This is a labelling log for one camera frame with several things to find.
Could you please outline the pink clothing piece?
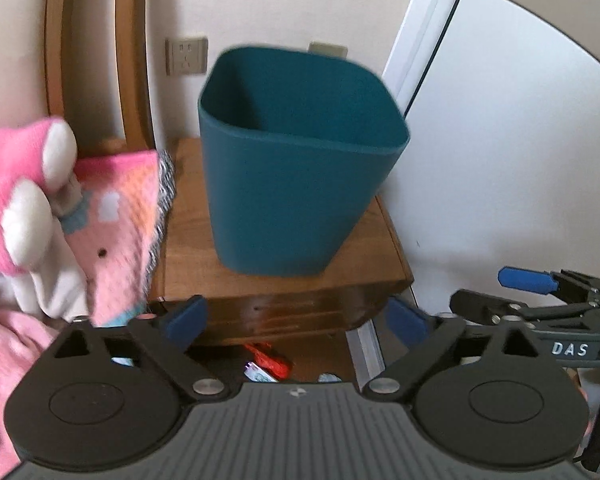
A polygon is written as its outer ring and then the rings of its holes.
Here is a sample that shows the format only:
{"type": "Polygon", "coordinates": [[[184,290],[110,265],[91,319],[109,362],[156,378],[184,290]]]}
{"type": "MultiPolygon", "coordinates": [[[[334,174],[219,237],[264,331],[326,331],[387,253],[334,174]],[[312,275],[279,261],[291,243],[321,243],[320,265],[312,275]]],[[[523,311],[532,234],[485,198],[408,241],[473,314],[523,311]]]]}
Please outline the pink clothing piece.
{"type": "Polygon", "coordinates": [[[0,479],[19,463],[5,429],[6,402],[65,325],[63,320],[41,321],[20,311],[0,309],[0,479]]]}

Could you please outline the white cookie box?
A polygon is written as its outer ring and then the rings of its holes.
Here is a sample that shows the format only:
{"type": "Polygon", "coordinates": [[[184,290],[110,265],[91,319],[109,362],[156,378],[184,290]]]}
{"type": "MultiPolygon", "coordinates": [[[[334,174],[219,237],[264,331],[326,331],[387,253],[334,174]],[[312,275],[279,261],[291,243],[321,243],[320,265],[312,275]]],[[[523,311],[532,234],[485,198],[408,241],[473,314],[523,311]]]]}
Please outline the white cookie box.
{"type": "Polygon", "coordinates": [[[277,382],[277,379],[273,375],[255,362],[248,362],[245,365],[244,375],[250,382],[277,382]]]}

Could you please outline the teal plastic trash bin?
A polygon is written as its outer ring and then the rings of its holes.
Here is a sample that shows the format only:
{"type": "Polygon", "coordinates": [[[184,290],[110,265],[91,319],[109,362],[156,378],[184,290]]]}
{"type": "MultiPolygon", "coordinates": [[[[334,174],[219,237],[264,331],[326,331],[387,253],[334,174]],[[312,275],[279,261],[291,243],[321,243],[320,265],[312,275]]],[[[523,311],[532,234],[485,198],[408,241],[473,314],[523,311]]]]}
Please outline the teal plastic trash bin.
{"type": "Polygon", "coordinates": [[[323,272],[410,140],[367,68],[265,46],[218,57],[198,117],[216,253],[251,275],[323,272]]]}

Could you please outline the pink patterned bed quilt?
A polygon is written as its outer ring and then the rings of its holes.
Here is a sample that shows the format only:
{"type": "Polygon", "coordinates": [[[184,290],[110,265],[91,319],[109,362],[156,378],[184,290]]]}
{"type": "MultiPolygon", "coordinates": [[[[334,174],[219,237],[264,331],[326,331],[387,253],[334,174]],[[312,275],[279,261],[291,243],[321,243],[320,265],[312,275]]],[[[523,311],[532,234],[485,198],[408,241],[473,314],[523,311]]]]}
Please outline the pink patterned bed quilt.
{"type": "Polygon", "coordinates": [[[121,326],[143,312],[175,196],[163,151],[80,159],[82,200],[60,219],[87,281],[96,326],[121,326]]]}

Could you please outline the wooden nightstand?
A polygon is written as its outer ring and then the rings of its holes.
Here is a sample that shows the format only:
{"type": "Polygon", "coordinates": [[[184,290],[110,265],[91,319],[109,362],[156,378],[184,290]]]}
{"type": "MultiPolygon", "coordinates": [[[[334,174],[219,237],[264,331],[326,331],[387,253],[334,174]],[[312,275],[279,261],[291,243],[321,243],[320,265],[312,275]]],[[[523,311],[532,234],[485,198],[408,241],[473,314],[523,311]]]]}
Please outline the wooden nightstand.
{"type": "Polygon", "coordinates": [[[299,379],[327,363],[359,384],[378,375],[385,363],[372,319],[413,281],[381,198],[372,200],[324,272],[302,278],[239,274],[223,266],[214,249],[199,139],[178,140],[169,153],[176,196],[150,299],[170,304],[205,296],[203,344],[290,342],[303,353],[294,367],[299,379]]]}

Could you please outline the pink plush toy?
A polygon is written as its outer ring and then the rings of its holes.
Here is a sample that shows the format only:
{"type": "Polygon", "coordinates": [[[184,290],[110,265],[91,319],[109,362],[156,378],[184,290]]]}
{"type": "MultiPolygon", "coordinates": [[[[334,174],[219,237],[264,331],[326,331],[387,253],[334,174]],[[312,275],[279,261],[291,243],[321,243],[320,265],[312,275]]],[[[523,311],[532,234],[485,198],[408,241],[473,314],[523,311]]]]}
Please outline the pink plush toy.
{"type": "Polygon", "coordinates": [[[49,117],[0,129],[0,273],[35,268],[50,247],[50,196],[69,183],[78,156],[68,122],[49,117]]]}

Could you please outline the left wall socket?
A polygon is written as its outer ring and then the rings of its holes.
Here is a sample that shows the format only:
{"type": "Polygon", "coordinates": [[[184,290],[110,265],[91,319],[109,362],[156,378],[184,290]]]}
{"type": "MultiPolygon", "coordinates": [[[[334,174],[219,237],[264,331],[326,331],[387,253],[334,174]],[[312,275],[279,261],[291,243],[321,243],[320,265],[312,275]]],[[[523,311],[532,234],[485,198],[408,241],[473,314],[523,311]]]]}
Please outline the left wall socket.
{"type": "Polygon", "coordinates": [[[207,37],[168,38],[166,74],[171,77],[207,73],[209,41],[207,37]]]}

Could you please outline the wall socket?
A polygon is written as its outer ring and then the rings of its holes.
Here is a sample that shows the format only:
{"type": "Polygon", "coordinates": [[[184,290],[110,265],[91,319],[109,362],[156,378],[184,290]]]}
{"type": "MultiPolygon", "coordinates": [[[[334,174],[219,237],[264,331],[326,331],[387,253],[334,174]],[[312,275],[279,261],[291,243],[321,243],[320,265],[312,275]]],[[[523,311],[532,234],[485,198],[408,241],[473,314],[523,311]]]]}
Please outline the wall socket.
{"type": "Polygon", "coordinates": [[[346,58],[348,48],[340,44],[325,44],[324,42],[312,41],[308,51],[319,55],[332,56],[333,58],[346,58]]]}
{"type": "Polygon", "coordinates": [[[209,41],[207,37],[168,38],[166,74],[171,77],[207,73],[209,41]]]}

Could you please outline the right wall socket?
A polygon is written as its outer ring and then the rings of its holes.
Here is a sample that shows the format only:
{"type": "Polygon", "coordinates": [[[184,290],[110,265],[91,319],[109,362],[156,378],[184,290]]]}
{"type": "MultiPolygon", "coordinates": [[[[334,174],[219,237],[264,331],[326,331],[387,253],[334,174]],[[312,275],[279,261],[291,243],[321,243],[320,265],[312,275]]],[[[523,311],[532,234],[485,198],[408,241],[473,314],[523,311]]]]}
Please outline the right wall socket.
{"type": "Polygon", "coordinates": [[[325,44],[324,42],[312,41],[308,51],[319,55],[332,56],[333,58],[346,58],[348,48],[340,44],[325,44]]]}

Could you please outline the clear plastic wrapper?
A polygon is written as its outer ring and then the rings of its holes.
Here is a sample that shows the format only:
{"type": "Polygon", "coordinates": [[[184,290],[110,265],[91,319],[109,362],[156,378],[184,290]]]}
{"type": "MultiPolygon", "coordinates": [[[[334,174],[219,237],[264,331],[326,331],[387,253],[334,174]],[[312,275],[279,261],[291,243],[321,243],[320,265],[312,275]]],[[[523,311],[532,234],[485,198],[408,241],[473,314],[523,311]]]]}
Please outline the clear plastic wrapper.
{"type": "Polygon", "coordinates": [[[335,374],[323,373],[318,375],[317,381],[323,384],[332,384],[333,382],[341,382],[341,378],[335,374]]]}

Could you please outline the red plastic bag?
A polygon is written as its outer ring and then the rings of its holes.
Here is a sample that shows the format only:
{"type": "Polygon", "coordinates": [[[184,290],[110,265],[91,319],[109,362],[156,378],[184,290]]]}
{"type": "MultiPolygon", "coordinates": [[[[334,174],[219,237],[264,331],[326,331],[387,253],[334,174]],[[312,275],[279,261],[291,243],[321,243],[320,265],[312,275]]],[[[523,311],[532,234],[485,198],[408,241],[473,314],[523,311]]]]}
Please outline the red plastic bag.
{"type": "Polygon", "coordinates": [[[253,342],[245,344],[251,353],[253,362],[276,379],[288,379],[291,375],[292,363],[275,350],[268,342],[253,342]]]}

